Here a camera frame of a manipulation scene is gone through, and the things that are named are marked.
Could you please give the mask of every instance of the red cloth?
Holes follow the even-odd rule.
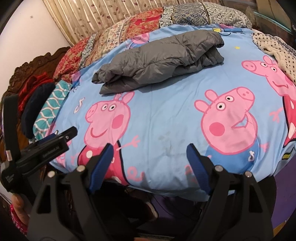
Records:
[[[28,227],[21,222],[12,204],[10,205],[10,212],[11,212],[11,219],[14,225],[21,231],[22,234],[27,235]]]
[[[40,85],[51,83],[53,79],[47,76],[47,73],[44,72],[39,76],[31,76],[25,83],[25,86],[21,89],[18,99],[18,113],[19,116],[22,115],[26,104],[28,103],[31,95],[34,93],[36,88]]]

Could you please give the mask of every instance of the purple floor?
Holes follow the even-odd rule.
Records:
[[[287,220],[296,207],[296,157],[293,158],[276,176],[277,197],[272,216],[273,227]],[[156,196],[152,203],[159,218],[140,227],[146,233],[175,236],[196,224],[199,208],[182,198]]]

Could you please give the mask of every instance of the curtain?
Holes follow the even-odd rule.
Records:
[[[71,45],[137,13],[198,1],[219,3],[219,0],[43,0]]]

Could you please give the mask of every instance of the silver screw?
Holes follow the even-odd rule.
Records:
[[[83,171],[85,170],[85,166],[84,166],[84,165],[79,165],[79,166],[76,168],[76,170],[77,170],[78,172],[83,172]]]
[[[217,166],[215,166],[215,170],[217,172],[221,172],[221,171],[223,171],[223,166],[217,165]]]
[[[47,176],[50,177],[50,178],[54,177],[54,175],[55,175],[55,171],[50,171],[50,172],[47,174]]]
[[[244,174],[246,175],[246,177],[251,177],[251,176],[253,176],[253,174],[252,174],[250,171],[246,171]]]

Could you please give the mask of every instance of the navy blue cloth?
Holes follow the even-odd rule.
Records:
[[[55,89],[54,83],[46,83],[41,86],[38,86],[30,97],[24,112],[21,117],[21,128],[22,132],[28,139],[34,137],[33,134],[33,125],[34,122],[41,111],[44,103]]]

